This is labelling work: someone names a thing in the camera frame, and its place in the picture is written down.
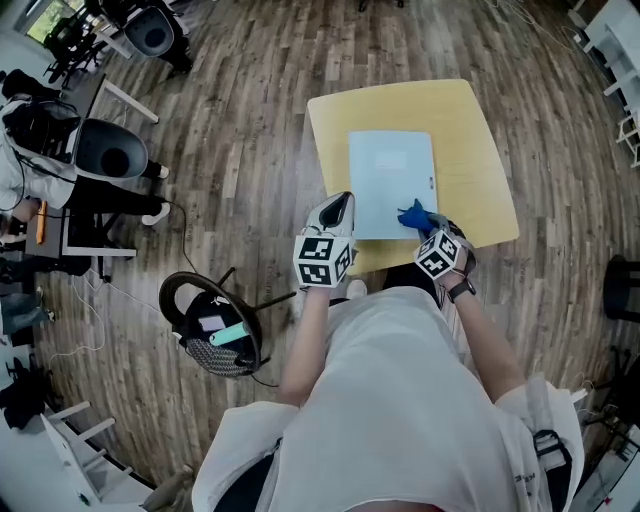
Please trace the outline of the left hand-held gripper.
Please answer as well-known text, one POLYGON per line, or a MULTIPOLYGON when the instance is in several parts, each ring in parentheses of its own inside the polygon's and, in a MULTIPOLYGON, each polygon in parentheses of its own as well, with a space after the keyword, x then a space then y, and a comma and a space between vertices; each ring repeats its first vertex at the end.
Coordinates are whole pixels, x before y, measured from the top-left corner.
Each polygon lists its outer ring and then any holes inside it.
POLYGON ((293 266, 302 288, 336 288, 355 260, 355 197, 341 192, 309 213, 296 236, 293 266))

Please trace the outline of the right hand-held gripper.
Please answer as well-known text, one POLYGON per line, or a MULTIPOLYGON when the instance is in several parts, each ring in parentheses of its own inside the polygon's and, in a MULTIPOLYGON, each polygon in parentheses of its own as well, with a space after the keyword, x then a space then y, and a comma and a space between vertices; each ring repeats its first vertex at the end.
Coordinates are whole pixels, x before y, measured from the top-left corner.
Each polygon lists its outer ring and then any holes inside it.
POLYGON ((414 252, 414 263, 429 277, 441 278, 454 272, 468 275, 475 269, 473 246, 451 232, 451 223, 443 215, 427 216, 430 236, 414 252))

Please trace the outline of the blue cloth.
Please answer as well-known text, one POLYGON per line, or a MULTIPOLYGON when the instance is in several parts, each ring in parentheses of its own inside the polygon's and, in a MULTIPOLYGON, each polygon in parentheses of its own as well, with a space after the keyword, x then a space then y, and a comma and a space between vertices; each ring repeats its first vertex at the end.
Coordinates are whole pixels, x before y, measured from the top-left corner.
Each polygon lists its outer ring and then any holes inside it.
POLYGON ((424 209, 421 202, 415 199, 407 209, 399 209, 397 219, 401 225, 429 234, 436 225, 431 220, 431 212, 424 209))

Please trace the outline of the light blue board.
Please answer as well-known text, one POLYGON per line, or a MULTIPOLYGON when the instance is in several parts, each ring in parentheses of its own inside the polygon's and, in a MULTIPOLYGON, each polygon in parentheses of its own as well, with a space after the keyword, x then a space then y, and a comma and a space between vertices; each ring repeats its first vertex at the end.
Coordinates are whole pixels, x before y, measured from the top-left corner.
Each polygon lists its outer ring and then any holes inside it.
POLYGON ((415 131, 353 131, 348 135, 350 190, 355 197, 358 241, 416 240, 398 221, 419 201, 438 210, 431 137, 415 131))

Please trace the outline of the person's right forearm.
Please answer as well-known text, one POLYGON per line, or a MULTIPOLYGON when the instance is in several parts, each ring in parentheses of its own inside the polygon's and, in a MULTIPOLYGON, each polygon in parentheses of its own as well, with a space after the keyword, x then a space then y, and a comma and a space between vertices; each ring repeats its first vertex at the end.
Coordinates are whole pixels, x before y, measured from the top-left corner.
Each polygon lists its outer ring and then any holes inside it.
MULTIPOLYGON (((438 282, 448 291, 465 277, 448 273, 438 282)), ((465 293, 453 303, 461 321, 474 365, 481 383, 496 402, 509 391, 525 383, 525 375, 516 354, 498 330, 476 296, 465 293)))

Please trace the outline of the teal cylindrical bottle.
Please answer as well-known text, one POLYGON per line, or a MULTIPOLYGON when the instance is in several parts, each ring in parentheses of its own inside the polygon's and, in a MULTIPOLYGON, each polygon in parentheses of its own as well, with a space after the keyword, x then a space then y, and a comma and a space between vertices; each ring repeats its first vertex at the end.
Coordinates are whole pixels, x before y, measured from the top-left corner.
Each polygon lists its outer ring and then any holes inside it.
POLYGON ((209 337, 209 343, 219 347, 233 343, 248 335, 249 333, 245 328, 245 324, 240 322, 212 333, 209 337))

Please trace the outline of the black bag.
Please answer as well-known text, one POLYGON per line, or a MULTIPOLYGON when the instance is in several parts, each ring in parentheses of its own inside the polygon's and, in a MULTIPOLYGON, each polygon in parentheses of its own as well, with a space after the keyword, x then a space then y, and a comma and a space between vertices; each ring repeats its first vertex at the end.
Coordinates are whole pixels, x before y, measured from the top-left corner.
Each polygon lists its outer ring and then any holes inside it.
POLYGON ((254 318, 247 308, 237 308, 229 298, 216 293, 202 292, 196 296, 185 313, 180 344, 185 352, 209 373, 225 378, 252 374, 257 366, 260 349, 254 337, 254 318), (198 319, 219 315, 225 328, 243 322, 249 335, 233 343, 213 346, 198 319))

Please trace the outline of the brown wicker chair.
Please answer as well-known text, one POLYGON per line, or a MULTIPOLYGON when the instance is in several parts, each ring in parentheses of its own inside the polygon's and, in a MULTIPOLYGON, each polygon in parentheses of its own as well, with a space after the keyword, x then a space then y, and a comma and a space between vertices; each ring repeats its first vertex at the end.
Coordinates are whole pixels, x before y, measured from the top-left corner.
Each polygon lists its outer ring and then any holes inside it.
POLYGON ((270 308, 286 300, 289 300, 295 297, 296 294, 294 292, 291 292, 286 295, 281 295, 267 302, 261 303, 259 305, 251 306, 247 304, 244 300, 242 300, 239 296, 231 292, 228 292, 224 289, 224 283, 228 280, 229 277, 231 277, 231 275, 234 272, 235 272, 235 269, 230 268, 217 281, 213 281, 195 272, 186 272, 186 271, 176 272, 170 275, 162 283, 159 291, 159 306, 160 306, 160 311, 162 315, 171 324, 172 334, 177 338, 179 346, 181 346, 183 349, 184 347, 180 344, 180 339, 182 338, 181 331, 182 331, 182 326, 185 323, 185 313, 188 308, 186 309, 185 312, 181 312, 180 309, 178 308, 178 305, 176 302, 176 294, 181 287, 185 285, 191 285, 199 289, 200 293, 209 292, 209 293, 216 293, 219 295, 223 295, 229 298, 232 302, 234 302, 237 308, 247 308, 249 310, 250 315, 254 318, 254 320, 252 321, 252 324, 254 325, 254 337, 256 342, 258 343, 258 348, 260 349, 260 355, 259 355, 256 369, 252 374, 247 375, 249 377, 252 377, 257 371, 260 370, 260 368, 263 365, 265 365, 270 361, 268 357, 264 357, 262 355, 263 336, 262 336, 262 328, 261 328, 257 313, 261 310, 270 308))

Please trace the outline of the person's white shirt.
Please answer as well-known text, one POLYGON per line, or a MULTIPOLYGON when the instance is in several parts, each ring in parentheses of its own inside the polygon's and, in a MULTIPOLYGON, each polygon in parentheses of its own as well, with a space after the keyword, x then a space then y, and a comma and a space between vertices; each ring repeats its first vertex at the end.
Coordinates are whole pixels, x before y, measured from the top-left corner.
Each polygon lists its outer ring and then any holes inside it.
POLYGON ((543 376, 492 402, 434 299, 394 287, 329 304, 325 367, 300 407, 227 410, 194 512, 568 512, 584 448, 543 376))

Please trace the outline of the black round stool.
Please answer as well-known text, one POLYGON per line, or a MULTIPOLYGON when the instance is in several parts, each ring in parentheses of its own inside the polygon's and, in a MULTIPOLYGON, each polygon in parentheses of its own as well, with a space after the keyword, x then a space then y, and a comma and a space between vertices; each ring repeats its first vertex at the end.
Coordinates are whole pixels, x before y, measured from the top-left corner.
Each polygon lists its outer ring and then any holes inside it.
POLYGON ((607 318, 640 324, 640 310, 628 308, 634 289, 640 290, 640 261, 615 255, 607 264, 603 281, 603 308, 607 318))

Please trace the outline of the white wooden chair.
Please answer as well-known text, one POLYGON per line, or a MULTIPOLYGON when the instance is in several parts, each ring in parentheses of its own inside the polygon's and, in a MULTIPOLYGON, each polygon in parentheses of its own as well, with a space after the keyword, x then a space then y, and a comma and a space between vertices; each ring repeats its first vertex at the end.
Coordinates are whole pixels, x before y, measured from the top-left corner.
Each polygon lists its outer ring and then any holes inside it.
POLYGON ((632 153, 632 168, 640 168, 640 109, 633 109, 618 123, 617 143, 625 143, 632 153))

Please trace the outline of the black metal stand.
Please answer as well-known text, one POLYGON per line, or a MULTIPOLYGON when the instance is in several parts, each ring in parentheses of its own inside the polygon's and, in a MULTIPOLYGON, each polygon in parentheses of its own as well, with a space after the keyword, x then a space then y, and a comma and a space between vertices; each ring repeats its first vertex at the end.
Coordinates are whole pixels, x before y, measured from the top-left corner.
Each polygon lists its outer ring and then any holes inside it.
POLYGON ((608 389, 602 404, 603 414, 597 420, 614 435, 630 440, 626 430, 636 426, 640 429, 640 355, 632 359, 629 349, 619 350, 610 347, 613 353, 614 371, 611 379, 597 386, 597 389, 608 389))

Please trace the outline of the grey backpack shell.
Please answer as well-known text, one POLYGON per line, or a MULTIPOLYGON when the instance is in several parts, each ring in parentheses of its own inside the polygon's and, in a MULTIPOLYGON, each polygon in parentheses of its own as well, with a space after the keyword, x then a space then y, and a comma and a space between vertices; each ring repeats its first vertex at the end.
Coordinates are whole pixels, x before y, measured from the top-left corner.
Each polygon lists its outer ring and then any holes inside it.
POLYGON ((129 42, 147 57, 164 55, 174 43, 173 28, 158 8, 149 6, 134 15, 124 26, 129 42))
POLYGON ((140 177, 148 163, 144 142, 115 123, 87 118, 78 129, 74 145, 78 174, 112 183, 140 177))

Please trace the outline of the grey top desk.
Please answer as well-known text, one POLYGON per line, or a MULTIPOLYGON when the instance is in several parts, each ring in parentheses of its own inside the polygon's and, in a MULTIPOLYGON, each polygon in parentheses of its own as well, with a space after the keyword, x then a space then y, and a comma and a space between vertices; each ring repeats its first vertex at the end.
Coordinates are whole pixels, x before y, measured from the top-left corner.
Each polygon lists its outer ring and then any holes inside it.
POLYGON ((45 241, 36 244, 37 216, 26 226, 24 253, 59 259, 65 256, 133 258, 135 248, 124 248, 109 238, 119 214, 87 214, 47 207, 45 241))

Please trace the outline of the black backpack rig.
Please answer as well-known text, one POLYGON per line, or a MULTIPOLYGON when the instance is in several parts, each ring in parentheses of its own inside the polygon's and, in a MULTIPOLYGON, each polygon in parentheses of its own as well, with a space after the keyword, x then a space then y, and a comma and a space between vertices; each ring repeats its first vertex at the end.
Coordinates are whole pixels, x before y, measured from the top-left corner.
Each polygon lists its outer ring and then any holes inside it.
POLYGON ((73 160, 81 120, 73 106, 57 100, 32 99, 2 115, 8 135, 18 146, 66 164, 73 160))

